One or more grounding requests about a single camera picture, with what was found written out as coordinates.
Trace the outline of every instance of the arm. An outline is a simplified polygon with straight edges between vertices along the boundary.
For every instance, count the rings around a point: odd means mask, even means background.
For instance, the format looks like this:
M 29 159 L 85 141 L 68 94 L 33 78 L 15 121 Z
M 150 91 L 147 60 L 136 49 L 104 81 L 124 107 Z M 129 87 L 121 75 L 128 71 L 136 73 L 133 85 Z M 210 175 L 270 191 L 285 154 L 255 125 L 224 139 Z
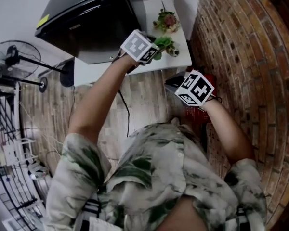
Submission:
M 226 108 L 214 99 L 205 102 L 202 108 L 208 112 L 231 164 L 244 158 L 255 160 L 252 144 Z
M 97 143 L 110 106 L 126 72 L 137 63 L 125 55 L 111 64 L 86 93 L 71 117 L 68 133 L 78 133 Z
M 47 195 L 45 230 L 72 231 L 80 210 L 109 173 L 111 165 L 97 147 L 97 138 L 126 72 L 135 64 L 129 56 L 111 64 L 71 117 Z

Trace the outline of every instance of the pink flower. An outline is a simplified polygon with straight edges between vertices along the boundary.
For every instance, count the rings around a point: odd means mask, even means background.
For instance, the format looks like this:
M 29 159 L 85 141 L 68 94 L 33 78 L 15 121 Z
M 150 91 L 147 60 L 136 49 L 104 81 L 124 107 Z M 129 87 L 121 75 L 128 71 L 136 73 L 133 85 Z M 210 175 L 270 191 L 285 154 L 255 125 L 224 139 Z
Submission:
M 173 26 L 177 23 L 177 19 L 173 14 L 168 14 L 165 16 L 164 22 L 167 26 Z

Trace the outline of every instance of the yellow sticker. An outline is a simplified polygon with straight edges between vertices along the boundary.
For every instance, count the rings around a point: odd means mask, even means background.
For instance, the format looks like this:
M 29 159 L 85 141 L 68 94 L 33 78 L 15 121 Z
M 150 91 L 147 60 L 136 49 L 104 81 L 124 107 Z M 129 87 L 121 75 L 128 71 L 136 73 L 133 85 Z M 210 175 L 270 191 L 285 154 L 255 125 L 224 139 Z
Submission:
M 45 22 L 48 21 L 48 17 L 49 17 L 49 14 L 44 16 L 43 18 L 40 19 L 38 25 L 37 25 L 37 28 L 39 28 L 41 25 L 43 25 Z

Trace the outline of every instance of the wooden floor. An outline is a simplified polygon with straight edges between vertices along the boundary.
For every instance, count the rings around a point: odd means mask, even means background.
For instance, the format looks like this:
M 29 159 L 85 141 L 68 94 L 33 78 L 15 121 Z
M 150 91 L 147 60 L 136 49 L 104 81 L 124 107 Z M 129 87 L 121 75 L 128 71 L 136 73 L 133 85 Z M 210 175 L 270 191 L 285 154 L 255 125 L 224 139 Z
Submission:
M 183 114 L 180 100 L 165 91 L 163 86 L 164 80 L 176 72 L 177 69 L 168 69 L 125 77 L 121 92 L 131 114 L 130 134 L 145 125 L 170 121 L 172 117 Z M 49 84 L 44 93 L 40 93 L 33 85 L 22 86 L 21 111 L 25 136 L 36 140 L 34 154 L 39 155 L 40 160 L 54 173 L 60 159 L 55 151 L 61 153 L 74 98 L 73 87 L 64 88 L 56 72 L 50 73 L 47 78 Z M 75 88 L 74 109 L 89 88 Z M 127 110 L 117 95 L 98 142 L 113 165 L 112 171 L 122 154 L 121 145 L 127 136 L 127 126 Z

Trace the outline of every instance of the fan base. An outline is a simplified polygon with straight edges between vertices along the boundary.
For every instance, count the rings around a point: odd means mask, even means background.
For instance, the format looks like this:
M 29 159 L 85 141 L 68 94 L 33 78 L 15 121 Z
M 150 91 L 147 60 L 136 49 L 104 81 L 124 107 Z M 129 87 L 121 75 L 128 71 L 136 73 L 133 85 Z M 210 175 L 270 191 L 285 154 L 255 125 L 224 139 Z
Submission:
M 40 79 L 40 83 L 42 83 L 43 85 L 42 86 L 39 86 L 39 91 L 41 93 L 45 92 L 45 90 L 47 89 L 47 86 L 48 86 L 48 80 L 46 77 L 43 77 Z
M 66 74 L 60 73 L 60 83 L 64 87 L 71 87 L 74 84 L 74 60 L 67 62 L 62 70 L 66 71 Z

